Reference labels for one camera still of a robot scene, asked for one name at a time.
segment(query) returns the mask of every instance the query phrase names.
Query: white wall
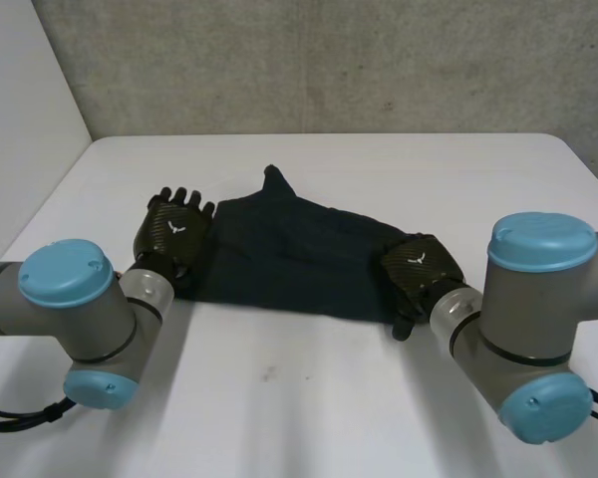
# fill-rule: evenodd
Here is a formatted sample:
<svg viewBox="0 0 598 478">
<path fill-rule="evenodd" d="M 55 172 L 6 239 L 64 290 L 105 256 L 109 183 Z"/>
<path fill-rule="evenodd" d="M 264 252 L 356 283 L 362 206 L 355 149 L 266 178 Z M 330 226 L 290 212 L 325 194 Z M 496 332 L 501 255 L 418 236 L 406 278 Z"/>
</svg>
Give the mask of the white wall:
<svg viewBox="0 0 598 478">
<path fill-rule="evenodd" d="M 0 0 L 0 256 L 91 138 L 29 0 Z"/>
</svg>

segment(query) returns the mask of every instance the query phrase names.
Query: gray robot arm segment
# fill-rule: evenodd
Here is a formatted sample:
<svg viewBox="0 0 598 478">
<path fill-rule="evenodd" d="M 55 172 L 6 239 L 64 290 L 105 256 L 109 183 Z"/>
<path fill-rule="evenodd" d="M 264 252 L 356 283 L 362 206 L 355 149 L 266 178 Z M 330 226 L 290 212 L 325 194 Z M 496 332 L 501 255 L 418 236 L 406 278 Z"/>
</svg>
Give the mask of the gray robot arm segment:
<svg viewBox="0 0 598 478">
<path fill-rule="evenodd" d="M 556 441 L 590 415 L 569 369 L 576 328 L 598 320 L 598 233 L 561 214 L 524 213 L 494 227 L 483 295 L 443 296 L 431 326 L 500 420 L 521 440 Z"/>
<path fill-rule="evenodd" d="M 0 336 L 55 337 L 73 360 L 67 396 L 120 408 L 137 389 L 173 296 L 160 274 L 132 269 L 118 281 L 98 246 L 60 241 L 24 263 L 0 263 Z"/>
</svg>

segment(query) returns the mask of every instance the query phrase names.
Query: light blue cap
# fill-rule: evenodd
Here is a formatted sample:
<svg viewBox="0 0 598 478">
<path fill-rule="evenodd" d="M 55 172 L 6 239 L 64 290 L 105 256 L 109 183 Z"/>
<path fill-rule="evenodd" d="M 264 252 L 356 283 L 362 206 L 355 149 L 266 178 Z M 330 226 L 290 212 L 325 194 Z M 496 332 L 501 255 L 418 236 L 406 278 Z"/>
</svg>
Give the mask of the light blue cap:
<svg viewBox="0 0 598 478">
<path fill-rule="evenodd" d="M 138 383 L 107 371 L 72 370 L 64 381 L 65 394 L 84 406 L 117 410 L 131 401 Z"/>
<path fill-rule="evenodd" d="M 546 375 L 514 391 L 498 418 L 520 440 L 532 445 L 573 433 L 591 414 L 591 391 L 571 372 Z"/>
<path fill-rule="evenodd" d="M 113 277 L 111 262 L 96 244 L 67 239 L 31 254 L 20 266 L 18 287 L 34 304 L 65 309 L 97 299 Z"/>
<path fill-rule="evenodd" d="M 539 273 L 579 266 L 597 250 L 596 232 L 576 217 L 520 212 L 494 225 L 487 255 L 505 269 Z"/>
</svg>

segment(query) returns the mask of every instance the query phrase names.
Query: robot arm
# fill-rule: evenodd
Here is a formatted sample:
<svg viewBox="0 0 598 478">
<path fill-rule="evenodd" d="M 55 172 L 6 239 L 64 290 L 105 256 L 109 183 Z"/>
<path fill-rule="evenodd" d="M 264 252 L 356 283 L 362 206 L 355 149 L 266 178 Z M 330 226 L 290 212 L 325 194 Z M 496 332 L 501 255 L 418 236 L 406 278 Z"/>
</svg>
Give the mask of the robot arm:
<svg viewBox="0 0 598 478">
<path fill-rule="evenodd" d="M 73 360 L 67 396 L 116 409 L 137 389 L 173 295 L 154 271 L 131 269 L 118 281 L 98 246 L 60 241 L 0 263 L 0 336 L 55 337 Z"/>
<path fill-rule="evenodd" d="M 539 444 L 575 431 L 592 394 L 568 366 L 576 328 L 598 320 L 598 233 L 562 214 L 494 226 L 484 292 L 456 287 L 430 323 L 499 419 Z"/>
<path fill-rule="evenodd" d="M 93 408 L 134 396 L 174 297 L 201 248 L 214 205 L 168 188 L 149 202 L 136 262 L 118 280 L 104 252 L 85 240 L 55 242 L 23 263 L 0 263 L 0 336 L 55 337 L 73 364 L 64 392 Z"/>
</svg>

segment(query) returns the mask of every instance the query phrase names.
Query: gray concrete wall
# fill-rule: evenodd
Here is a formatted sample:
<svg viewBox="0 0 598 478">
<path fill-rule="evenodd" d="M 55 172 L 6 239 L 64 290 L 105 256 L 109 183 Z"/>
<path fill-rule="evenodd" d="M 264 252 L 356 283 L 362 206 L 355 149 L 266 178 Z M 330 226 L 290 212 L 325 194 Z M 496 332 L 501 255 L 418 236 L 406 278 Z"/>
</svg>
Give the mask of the gray concrete wall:
<svg viewBox="0 0 598 478">
<path fill-rule="evenodd" d="M 94 138 L 542 131 L 598 175 L 598 0 L 33 3 Z"/>
</svg>

